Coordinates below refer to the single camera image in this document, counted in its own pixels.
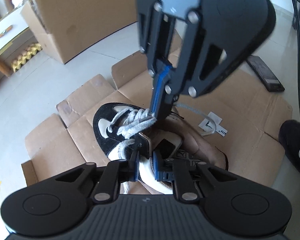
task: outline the black and white sneaker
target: black and white sneaker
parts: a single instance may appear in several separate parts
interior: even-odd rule
[[[285,121],[280,128],[279,142],[284,147],[287,158],[300,172],[300,122]]]
[[[102,105],[93,119],[97,142],[110,160],[130,159],[133,144],[141,144],[139,179],[163,194],[172,194],[169,182],[155,180],[152,151],[164,145],[162,158],[175,156],[180,146],[195,159],[226,168],[225,155],[212,147],[179,115],[171,113],[165,120],[157,120],[149,109],[123,103]],[[124,184],[128,193],[128,184]]]

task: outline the ribbed gray panel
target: ribbed gray panel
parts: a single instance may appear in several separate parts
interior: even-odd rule
[[[7,240],[32,238],[11,234]],[[73,230],[41,240],[238,240],[213,227],[195,205],[173,195],[119,195],[111,204],[96,205]],[[284,240],[272,236],[269,240]]]

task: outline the shoelace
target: shoelace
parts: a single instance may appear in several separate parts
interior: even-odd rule
[[[114,124],[119,120],[119,118],[124,115],[126,112],[130,111],[126,120],[123,122],[122,126],[119,127],[117,135],[122,135],[125,140],[120,142],[118,145],[118,156],[119,159],[126,159],[125,148],[129,145],[134,144],[135,140],[130,139],[133,135],[149,128],[152,126],[157,119],[149,114],[150,109],[133,109],[131,107],[127,107],[120,112],[118,112],[111,123],[108,125],[107,129],[110,133],[113,132]],[[129,184],[128,182],[123,183],[124,193],[127,194],[129,192]]]

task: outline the yellow egg tray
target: yellow egg tray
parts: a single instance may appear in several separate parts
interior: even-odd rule
[[[22,52],[21,55],[18,56],[17,59],[15,59],[11,63],[11,68],[13,69],[13,72],[17,72],[22,65],[24,65],[27,60],[30,60],[32,56],[37,54],[37,51],[42,50],[41,45],[39,43],[32,43],[26,50]]]

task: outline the white table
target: white table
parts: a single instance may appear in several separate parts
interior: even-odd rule
[[[12,29],[7,32],[3,37],[0,38],[0,55],[9,48],[13,41],[19,37],[22,33],[29,29],[29,26],[24,21],[20,12],[22,7],[16,9],[6,17],[0,20],[0,33],[12,25]],[[11,75],[11,68],[8,67],[4,62],[0,60],[0,72],[5,76],[9,77]]]

